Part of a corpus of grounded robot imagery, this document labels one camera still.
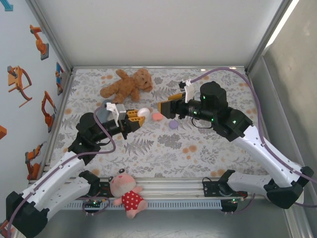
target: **toy head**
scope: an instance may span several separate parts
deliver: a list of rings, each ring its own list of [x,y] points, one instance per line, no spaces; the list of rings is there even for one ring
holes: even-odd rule
[[[135,72],[133,79],[139,89],[142,89],[145,92],[150,92],[153,89],[151,75],[145,68],[141,68]]]
[[[119,170],[119,175],[109,178],[110,190],[114,197],[122,197],[135,186],[135,180],[124,169]]]

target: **pink stuffed toy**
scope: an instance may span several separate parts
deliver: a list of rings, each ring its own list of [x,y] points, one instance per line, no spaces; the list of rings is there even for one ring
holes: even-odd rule
[[[117,198],[113,202],[114,206],[123,204],[128,218],[134,218],[148,207],[148,203],[138,194],[143,188],[136,186],[134,178],[124,169],[119,170],[119,175],[116,177],[110,177],[109,183],[111,193]]]

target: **floral pattern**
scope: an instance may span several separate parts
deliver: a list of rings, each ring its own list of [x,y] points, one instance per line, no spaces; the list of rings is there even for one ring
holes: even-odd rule
[[[63,156],[75,139],[76,124],[82,114],[93,112],[101,105],[102,87],[119,78],[113,69],[79,69],[76,71],[72,88],[54,145],[51,167]],[[136,69],[125,68],[132,75]],[[196,78],[202,74],[199,69],[149,68],[154,84],[150,93],[141,91],[138,103],[128,97],[126,109],[149,108],[158,112],[157,103],[168,96],[179,93],[178,83],[184,79]],[[199,98],[199,87],[208,81],[216,81],[227,92],[229,106],[243,111],[257,125],[257,110],[247,84],[228,71],[218,71],[194,83],[195,99]],[[147,118],[142,128],[128,135],[115,135],[117,150],[108,155],[97,155],[86,170],[107,178],[125,168],[136,178],[201,178],[219,177],[225,170],[234,169],[242,173],[265,175],[266,171],[244,150],[229,143],[212,129],[195,128],[190,118],[176,119],[178,129],[170,129],[169,119],[153,121]],[[209,127],[207,121],[194,121],[196,126]],[[110,150],[112,145],[102,150]]]

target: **teddy bear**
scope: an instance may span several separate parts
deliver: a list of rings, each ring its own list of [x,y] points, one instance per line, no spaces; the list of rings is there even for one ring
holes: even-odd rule
[[[114,206],[123,204],[128,218],[134,218],[148,207],[148,203],[138,194],[143,188],[136,186],[134,178],[124,169],[119,170],[119,175],[109,177],[108,181],[112,195],[117,198],[113,202]]]
[[[151,75],[144,68],[139,69],[132,77],[129,77],[122,69],[118,69],[116,74],[121,79],[100,90],[100,95],[104,98],[116,94],[112,103],[122,104],[129,95],[131,95],[133,102],[138,102],[140,100],[139,89],[145,92],[150,92],[153,89]]]

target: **white ball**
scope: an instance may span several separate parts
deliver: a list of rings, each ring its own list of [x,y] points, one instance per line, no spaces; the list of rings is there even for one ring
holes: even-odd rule
[[[138,117],[147,118],[150,115],[150,110],[148,108],[141,108],[138,110]]]

